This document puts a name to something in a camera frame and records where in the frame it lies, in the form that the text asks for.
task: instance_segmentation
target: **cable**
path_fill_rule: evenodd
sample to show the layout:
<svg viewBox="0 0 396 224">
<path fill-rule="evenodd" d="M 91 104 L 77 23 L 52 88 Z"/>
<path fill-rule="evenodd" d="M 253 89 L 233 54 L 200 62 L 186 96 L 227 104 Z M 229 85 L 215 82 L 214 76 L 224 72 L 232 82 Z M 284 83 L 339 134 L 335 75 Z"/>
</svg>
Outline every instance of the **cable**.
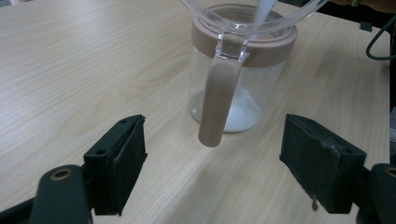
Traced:
<svg viewBox="0 0 396 224">
<path fill-rule="evenodd" d="M 384 25 L 384 27 L 381 28 L 381 30 L 378 32 L 378 34 L 375 35 L 375 37 L 372 39 L 372 41 L 370 42 L 370 44 L 367 46 L 366 49 L 366 55 L 367 57 L 373 59 L 373 60 L 379 60 L 379 61 L 385 61 L 385 60 L 394 60 L 396 59 L 396 55 L 390 55 L 388 57 L 379 57 L 379 56 L 374 56 L 370 50 L 373 46 L 373 44 L 376 42 L 376 40 L 396 21 L 396 14 L 393 15 L 392 18 L 390 18 L 390 20 Z"/>
</svg>

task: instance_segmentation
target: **wood grain surface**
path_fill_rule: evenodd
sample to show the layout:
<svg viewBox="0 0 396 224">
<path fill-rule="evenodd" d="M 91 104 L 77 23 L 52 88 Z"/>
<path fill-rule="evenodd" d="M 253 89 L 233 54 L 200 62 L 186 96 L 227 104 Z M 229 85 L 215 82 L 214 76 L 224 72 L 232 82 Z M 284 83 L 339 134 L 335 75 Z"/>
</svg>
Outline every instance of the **wood grain surface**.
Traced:
<svg viewBox="0 0 396 224">
<path fill-rule="evenodd" d="M 279 159 L 287 113 L 314 119 L 389 162 L 389 64 L 372 33 L 313 13 L 261 122 L 207 148 L 187 108 L 191 13 L 178 1 L 35 0 L 0 8 L 0 210 L 38 179 L 143 114 L 148 159 L 121 217 L 94 223 L 355 223 L 329 215 Z M 374 54 L 389 54 L 383 35 Z"/>
</svg>

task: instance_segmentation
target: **transparent pitcher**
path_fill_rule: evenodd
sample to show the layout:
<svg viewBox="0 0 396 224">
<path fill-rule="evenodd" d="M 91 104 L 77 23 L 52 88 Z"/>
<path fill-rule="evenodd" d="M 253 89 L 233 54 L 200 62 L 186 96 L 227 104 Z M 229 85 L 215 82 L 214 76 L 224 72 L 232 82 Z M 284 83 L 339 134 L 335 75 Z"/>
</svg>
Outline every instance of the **transparent pitcher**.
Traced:
<svg viewBox="0 0 396 224">
<path fill-rule="evenodd" d="M 195 12 L 189 110 L 201 122 L 200 141 L 216 147 L 223 132 L 242 132 L 260 120 L 297 38 L 293 24 L 323 1 L 307 2 L 287 18 L 268 10 L 260 25 L 258 1 L 182 2 Z"/>
</svg>

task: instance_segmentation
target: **black cable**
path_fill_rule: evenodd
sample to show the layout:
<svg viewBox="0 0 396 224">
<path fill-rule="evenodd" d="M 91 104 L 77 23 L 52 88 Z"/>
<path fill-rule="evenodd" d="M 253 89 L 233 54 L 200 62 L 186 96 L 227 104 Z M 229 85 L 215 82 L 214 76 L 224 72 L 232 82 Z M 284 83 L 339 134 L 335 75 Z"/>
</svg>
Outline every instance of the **black cable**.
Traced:
<svg viewBox="0 0 396 224">
<path fill-rule="evenodd" d="M 367 57 L 374 59 L 374 60 L 379 60 L 379 61 L 385 61 L 385 60 L 393 60 L 396 59 L 396 55 L 390 55 L 388 57 L 379 57 L 379 56 L 374 56 L 370 50 L 373 46 L 373 44 L 376 42 L 376 40 L 396 21 L 396 14 L 393 15 L 392 18 L 384 25 L 384 27 L 381 28 L 381 30 L 378 32 L 378 34 L 375 35 L 375 37 L 372 39 L 370 44 L 367 46 L 366 49 L 366 55 Z"/>
</svg>

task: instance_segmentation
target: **pitcher handle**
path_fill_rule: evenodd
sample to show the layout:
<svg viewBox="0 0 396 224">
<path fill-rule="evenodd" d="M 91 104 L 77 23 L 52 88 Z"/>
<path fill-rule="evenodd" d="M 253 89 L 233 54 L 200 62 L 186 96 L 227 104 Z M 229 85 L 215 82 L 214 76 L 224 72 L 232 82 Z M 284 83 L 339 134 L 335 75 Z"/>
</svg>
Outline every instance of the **pitcher handle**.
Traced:
<svg viewBox="0 0 396 224">
<path fill-rule="evenodd" d="M 198 138 L 207 147 L 219 145 L 243 62 L 215 56 L 206 80 Z"/>
</svg>

